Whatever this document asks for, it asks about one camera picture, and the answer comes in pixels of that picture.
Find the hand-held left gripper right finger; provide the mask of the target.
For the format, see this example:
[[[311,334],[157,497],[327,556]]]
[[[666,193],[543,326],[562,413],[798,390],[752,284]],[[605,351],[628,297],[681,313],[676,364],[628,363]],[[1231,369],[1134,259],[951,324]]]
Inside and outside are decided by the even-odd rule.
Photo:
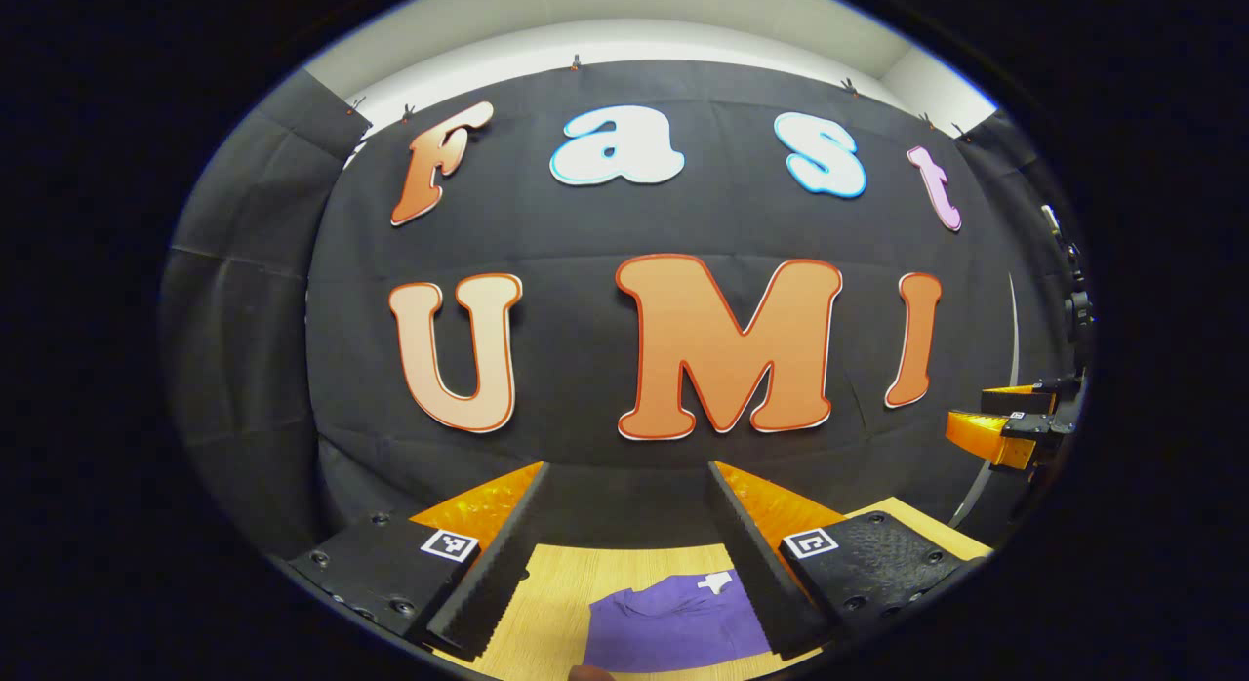
[[[704,484],[714,527],[781,659],[848,654],[987,562],[889,509],[841,515],[731,464],[707,464]]]

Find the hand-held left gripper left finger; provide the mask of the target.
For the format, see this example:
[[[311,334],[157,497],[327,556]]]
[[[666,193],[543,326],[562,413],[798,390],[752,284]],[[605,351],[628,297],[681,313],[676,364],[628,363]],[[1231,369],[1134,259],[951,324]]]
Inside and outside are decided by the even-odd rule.
[[[284,571],[386,637],[473,661],[527,574],[548,474],[527,464],[420,514],[376,511]]]

